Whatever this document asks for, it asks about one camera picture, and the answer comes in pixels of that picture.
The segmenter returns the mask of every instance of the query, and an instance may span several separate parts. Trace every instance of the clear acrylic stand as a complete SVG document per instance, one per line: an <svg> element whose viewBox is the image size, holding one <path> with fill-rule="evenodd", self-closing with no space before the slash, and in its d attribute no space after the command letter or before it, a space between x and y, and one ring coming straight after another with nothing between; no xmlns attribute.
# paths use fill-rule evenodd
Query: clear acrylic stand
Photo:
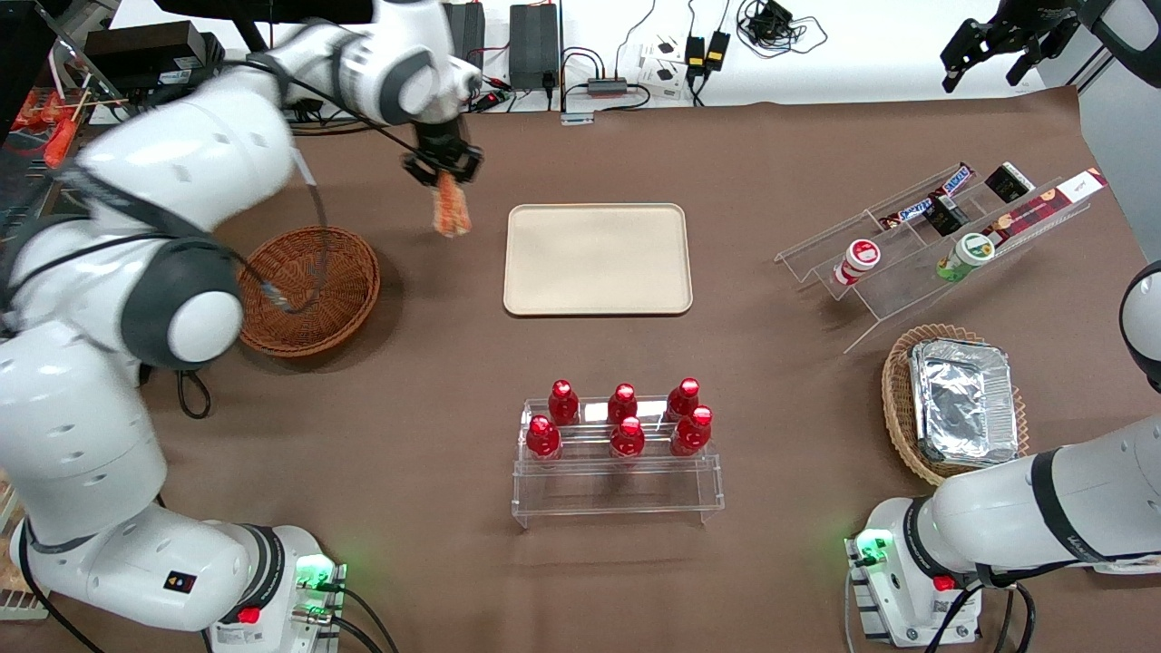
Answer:
<svg viewBox="0 0 1161 653"><path fill-rule="evenodd" d="M884 323L901 324L935 306L952 290L965 285L973 287L980 285L982 279L993 277L997 270L1008 267L1023 256L1033 238L1089 207L1089 201L1083 200L1060 209L1047 220L1008 239L996 250L994 260L966 279L951 284L936 274L936 264L951 252L960 237L981 231L1005 213L1012 213L1014 218L1022 217L1023 214L1017 209L1031 198L1052 191L1063 181L1057 178L1007 204L982 181L972 184L954 195L956 203L964 209L971 222L950 236L940 236L922 217L911 218L894 229L884 229L879 224L879 217L896 213L926 198L956 170L958 166L935 174L903 193L779 253L776 258L785 263L800 282L820 281L836 301L848 293L854 295L874 318L874 323L843 353L849 353ZM859 279L858 284L843 286L835 280L832 270L848 245L857 238L867 238L879 245L881 259L874 270Z"/></svg>
<svg viewBox="0 0 1161 653"><path fill-rule="evenodd" d="M726 507L721 461L713 440L691 457L675 457L669 439L677 426L665 422L664 396L637 397L646 450L629 461L610 458L613 426L605 423L607 397L580 400L580 423L561 426L560 460L534 460L525 446L533 415L548 415L548 402L531 399L520 416L512 472L512 517L525 529L531 517L700 512L705 523Z"/></svg>

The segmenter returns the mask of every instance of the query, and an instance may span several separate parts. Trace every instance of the wicker basket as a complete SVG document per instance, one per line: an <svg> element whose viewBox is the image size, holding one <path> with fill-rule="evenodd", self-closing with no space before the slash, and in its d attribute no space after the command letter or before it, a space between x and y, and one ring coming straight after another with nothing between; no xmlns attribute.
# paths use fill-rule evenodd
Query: wicker basket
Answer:
<svg viewBox="0 0 1161 653"><path fill-rule="evenodd" d="M273 282L293 307L305 306L315 293L316 267L326 247L326 274L318 300L302 313L274 306L252 275L241 271L238 286L246 310L241 340L280 357L311 356L351 337L378 299L378 259L361 237L337 227L305 227L272 238L250 257L250 264Z"/></svg>
<svg viewBox="0 0 1161 653"><path fill-rule="evenodd" d="M911 392L911 347L932 338L953 338L972 343L983 343L975 333L950 324L924 324L903 333L890 347L882 366L882 412L887 418L890 443L899 450L903 462L924 481L938 486L944 479L972 472L974 467L932 462L921 452L915 433L915 401ZM1012 387L1012 406L1016 409L1016 430L1019 437L1018 455L1027 454L1027 419L1024 417L1024 401L1019 390Z"/></svg>

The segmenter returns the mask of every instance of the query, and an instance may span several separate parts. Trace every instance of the orange object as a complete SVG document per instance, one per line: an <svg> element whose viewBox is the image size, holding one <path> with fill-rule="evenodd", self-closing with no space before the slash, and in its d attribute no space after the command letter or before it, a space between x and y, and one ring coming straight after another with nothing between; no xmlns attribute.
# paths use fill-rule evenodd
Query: orange object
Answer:
<svg viewBox="0 0 1161 653"><path fill-rule="evenodd" d="M471 231L468 202L463 198L463 189L455 182L455 178L449 172L441 170L435 186L435 220L432 222L435 231L448 238L463 236Z"/></svg>
<svg viewBox="0 0 1161 653"><path fill-rule="evenodd" d="M41 94L36 89L28 92L28 95L24 96L23 106L20 107L20 113L16 114L16 120L12 123L13 131L24 129L36 120L36 114L38 113L36 103L39 101Z"/></svg>
<svg viewBox="0 0 1161 653"><path fill-rule="evenodd" d="M39 119L41 122L57 122L65 116L65 112L68 109L64 108L64 99L57 94L56 91L49 93L49 99L44 101L44 106L41 107Z"/></svg>
<svg viewBox="0 0 1161 653"><path fill-rule="evenodd" d="M52 170L60 167L65 157L68 156L68 148L72 145L74 136L77 136L75 121L65 119L58 122L57 128L52 130L52 136L49 137L49 144L44 148L44 164Z"/></svg>

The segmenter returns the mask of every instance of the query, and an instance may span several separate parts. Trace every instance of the power adapter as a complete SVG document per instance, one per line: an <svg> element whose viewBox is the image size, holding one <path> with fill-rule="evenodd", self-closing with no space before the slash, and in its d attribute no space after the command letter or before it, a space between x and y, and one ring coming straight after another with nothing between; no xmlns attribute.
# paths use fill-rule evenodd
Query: power adapter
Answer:
<svg viewBox="0 0 1161 653"><path fill-rule="evenodd" d="M612 98L628 93L629 85L623 77L612 79L590 78L585 91L587 91L589 95L593 98Z"/></svg>
<svg viewBox="0 0 1161 653"><path fill-rule="evenodd" d="M706 70L717 72L726 62L726 48L729 48L729 35L715 31L709 37L709 50L706 52Z"/></svg>
<svg viewBox="0 0 1161 653"><path fill-rule="evenodd" d="M685 37L686 77L700 77L706 70L706 40L701 36Z"/></svg>

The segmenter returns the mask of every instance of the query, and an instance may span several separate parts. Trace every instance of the white container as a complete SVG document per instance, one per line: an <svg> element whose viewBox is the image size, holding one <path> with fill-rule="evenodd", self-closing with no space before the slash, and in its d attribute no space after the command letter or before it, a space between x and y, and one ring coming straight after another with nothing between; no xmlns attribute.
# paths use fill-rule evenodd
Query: white container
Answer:
<svg viewBox="0 0 1161 653"><path fill-rule="evenodd" d="M859 238L846 247L843 259L835 266L835 280L843 286L852 286L860 277L878 265L881 258L879 245Z"/></svg>
<svg viewBox="0 0 1161 653"><path fill-rule="evenodd" d="M980 234L965 234L956 243L956 247L939 259L936 264L936 273L944 280L952 284L967 277L973 270L988 263L996 256L996 246L987 236Z"/></svg>

